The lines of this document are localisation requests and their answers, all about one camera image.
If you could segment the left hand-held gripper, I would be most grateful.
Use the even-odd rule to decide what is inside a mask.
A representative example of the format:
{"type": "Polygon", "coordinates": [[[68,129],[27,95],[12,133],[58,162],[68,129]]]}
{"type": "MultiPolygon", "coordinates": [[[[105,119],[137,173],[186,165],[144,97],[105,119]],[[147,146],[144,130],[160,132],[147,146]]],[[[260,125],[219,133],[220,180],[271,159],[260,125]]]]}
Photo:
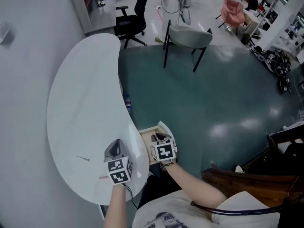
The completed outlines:
{"type": "Polygon", "coordinates": [[[106,148],[104,152],[106,175],[109,176],[113,185],[131,181],[133,166],[128,156],[128,151],[121,139],[114,140],[106,148]]]}

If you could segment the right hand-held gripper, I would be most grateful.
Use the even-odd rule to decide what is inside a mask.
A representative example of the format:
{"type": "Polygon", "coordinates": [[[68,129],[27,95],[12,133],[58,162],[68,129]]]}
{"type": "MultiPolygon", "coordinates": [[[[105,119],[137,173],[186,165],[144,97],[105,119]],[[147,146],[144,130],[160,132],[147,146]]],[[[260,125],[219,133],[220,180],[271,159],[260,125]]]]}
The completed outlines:
{"type": "Polygon", "coordinates": [[[171,162],[176,158],[177,147],[174,139],[165,133],[152,134],[151,155],[157,162],[171,162]]]}

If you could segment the large white wooden drawer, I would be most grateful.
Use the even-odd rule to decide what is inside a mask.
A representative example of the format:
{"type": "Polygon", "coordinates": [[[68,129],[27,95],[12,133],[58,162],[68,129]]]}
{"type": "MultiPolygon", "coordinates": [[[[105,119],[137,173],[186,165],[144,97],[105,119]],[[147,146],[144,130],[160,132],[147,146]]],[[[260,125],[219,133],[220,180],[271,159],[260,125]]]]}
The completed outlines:
{"type": "Polygon", "coordinates": [[[165,123],[163,123],[162,121],[159,121],[158,124],[154,127],[150,127],[150,128],[147,128],[147,129],[140,130],[139,133],[140,133],[140,135],[141,135],[141,137],[144,141],[144,144],[146,146],[146,149],[147,149],[147,153],[148,153],[148,157],[149,157],[149,165],[153,165],[153,164],[158,163],[151,155],[150,145],[152,143],[152,140],[151,140],[152,134],[155,134],[155,135],[157,135],[157,133],[168,134],[174,139],[174,142],[175,142],[175,138],[173,136],[173,133],[168,128],[168,126],[165,123]]]}

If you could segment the person's left forearm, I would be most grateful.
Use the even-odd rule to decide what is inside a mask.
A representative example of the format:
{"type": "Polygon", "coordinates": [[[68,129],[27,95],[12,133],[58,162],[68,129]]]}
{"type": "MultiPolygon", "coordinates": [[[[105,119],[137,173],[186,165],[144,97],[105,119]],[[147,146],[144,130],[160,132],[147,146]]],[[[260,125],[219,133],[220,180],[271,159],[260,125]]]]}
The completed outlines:
{"type": "Polygon", "coordinates": [[[110,204],[104,220],[104,228],[127,228],[125,187],[114,185],[110,204]]]}

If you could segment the person's right forearm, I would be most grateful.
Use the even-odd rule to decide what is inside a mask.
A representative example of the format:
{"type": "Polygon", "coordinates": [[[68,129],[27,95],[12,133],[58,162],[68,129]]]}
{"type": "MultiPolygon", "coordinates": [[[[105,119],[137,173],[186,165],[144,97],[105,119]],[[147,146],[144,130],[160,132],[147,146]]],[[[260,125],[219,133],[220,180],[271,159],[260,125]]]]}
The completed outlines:
{"type": "Polygon", "coordinates": [[[217,208],[227,200],[227,197],[217,188],[188,173],[177,163],[166,164],[164,168],[196,204],[217,208]]]}

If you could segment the white curved table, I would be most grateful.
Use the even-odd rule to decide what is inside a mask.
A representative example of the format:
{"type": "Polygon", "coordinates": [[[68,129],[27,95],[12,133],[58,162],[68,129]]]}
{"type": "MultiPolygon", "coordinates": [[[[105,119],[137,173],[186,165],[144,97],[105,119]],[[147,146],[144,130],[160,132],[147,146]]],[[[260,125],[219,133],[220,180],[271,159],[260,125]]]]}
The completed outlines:
{"type": "Polygon", "coordinates": [[[143,188],[148,153],[124,103],[118,75],[120,40],[108,33],[81,40],[68,53],[53,81],[47,106],[47,136],[55,165],[81,198],[108,205],[113,183],[104,153],[121,139],[133,165],[126,199],[143,188]],[[76,156],[91,159],[90,162],[76,156]]]}

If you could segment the person's black trousers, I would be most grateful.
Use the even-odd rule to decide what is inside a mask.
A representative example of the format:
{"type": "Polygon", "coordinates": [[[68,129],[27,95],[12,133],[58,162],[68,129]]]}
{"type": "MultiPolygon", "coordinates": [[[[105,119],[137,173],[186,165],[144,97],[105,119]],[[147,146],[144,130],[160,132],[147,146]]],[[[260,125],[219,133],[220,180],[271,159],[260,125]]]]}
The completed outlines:
{"type": "Polygon", "coordinates": [[[152,200],[181,190],[181,187],[169,175],[169,173],[161,169],[159,163],[151,165],[149,171],[152,175],[148,177],[142,190],[138,209],[152,200]]]}

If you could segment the white printed t-shirt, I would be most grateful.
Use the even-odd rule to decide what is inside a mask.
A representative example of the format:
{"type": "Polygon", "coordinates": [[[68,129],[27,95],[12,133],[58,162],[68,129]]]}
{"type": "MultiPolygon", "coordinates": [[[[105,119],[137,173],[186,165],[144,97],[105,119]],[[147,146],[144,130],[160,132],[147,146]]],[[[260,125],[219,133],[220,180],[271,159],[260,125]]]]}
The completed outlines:
{"type": "Polygon", "coordinates": [[[143,205],[132,228],[277,228],[280,214],[223,216],[195,206],[182,190],[143,205]]]}

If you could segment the grey-green chair with black legs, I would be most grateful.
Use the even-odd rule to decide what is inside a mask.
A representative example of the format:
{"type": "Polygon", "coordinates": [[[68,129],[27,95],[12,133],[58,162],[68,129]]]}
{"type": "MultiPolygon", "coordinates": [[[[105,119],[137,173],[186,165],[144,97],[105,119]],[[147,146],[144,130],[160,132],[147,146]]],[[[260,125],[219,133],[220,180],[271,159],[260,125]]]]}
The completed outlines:
{"type": "Polygon", "coordinates": [[[210,28],[208,31],[203,31],[186,26],[173,26],[171,24],[171,20],[169,20],[166,29],[165,42],[163,45],[163,50],[165,50],[163,68],[166,68],[169,45],[177,45],[192,49],[192,55],[194,55],[197,50],[201,50],[198,61],[196,62],[193,69],[193,72],[196,72],[199,63],[212,39],[213,34],[210,28]]]}

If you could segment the black office chair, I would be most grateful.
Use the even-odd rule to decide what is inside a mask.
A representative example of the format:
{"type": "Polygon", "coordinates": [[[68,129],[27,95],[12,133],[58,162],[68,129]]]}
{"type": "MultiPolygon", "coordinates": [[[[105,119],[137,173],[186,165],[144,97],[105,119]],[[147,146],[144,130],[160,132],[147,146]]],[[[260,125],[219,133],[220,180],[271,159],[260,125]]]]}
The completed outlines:
{"type": "Polygon", "coordinates": [[[136,5],[134,7],[135,15],[127,15],[126,9],[128,9],[128,6],[116,7],[116,10],[120,10],[123,15],[116,17],[116,26],[114,26],[114,34],[120,40],[125,39],[123,47],[124,49],[127,48],[130,40],[147,46],[145,42],[139,40],[136,37],[136,35],[138,34],[144,35],[144,30],[147,26],[144,17],[146,3],[147,0],[137,0],[136,5]]]}

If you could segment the grey desk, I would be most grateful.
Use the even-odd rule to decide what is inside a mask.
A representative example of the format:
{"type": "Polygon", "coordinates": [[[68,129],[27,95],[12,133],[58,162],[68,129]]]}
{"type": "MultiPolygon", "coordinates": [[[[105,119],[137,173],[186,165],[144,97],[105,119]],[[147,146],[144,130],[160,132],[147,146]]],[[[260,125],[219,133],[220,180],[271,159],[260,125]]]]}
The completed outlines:
{"type": "Polygon", "coordinates": [[[106,0],[104,6],[96,7],[90,13],[90,32],[112,29],[116,26],[116,0],[106,0]]]}

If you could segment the pile of black floor devices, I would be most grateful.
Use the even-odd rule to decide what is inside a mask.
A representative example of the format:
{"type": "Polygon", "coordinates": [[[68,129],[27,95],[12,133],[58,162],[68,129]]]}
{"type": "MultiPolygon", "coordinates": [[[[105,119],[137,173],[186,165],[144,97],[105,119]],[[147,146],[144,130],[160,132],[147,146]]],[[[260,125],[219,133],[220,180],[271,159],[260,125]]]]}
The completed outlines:
{"type": "Polygon", "coordinates": [[[289,92],[291,83],[288,73],[291,71],[291,63],[288,55],[282,50],[263,51],[259,46],[252,46],[250,50],[271,73],[276,75],[280,92],[289,92]]]}

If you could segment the pink padded chair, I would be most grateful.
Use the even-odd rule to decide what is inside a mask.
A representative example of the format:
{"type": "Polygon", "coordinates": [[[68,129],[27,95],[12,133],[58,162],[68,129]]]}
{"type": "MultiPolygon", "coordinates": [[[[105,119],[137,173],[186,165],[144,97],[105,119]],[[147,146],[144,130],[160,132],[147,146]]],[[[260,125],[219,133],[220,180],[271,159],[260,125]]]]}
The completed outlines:
{"type": "Polygon", "coordinates": [[[243,4],[238,0],[224,0],[220,15],[216,19],[219,17],[222,17],[223,22],[218,28],[221,28],[224,24],[229,24],[236,29],[236,35],[238,34],[239,26],[246,21],[243,4]]]}

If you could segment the grey shelf unit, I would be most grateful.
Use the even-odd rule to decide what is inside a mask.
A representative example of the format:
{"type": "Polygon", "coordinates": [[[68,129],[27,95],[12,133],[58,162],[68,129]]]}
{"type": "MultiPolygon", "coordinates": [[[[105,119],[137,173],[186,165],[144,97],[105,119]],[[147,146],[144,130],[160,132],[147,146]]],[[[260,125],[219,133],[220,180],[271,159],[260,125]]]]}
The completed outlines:
{"type": "Polygon", "coordinates": [[[100,30],[96,0],[71,0],[74,11],[85,34],[100,30]]]}

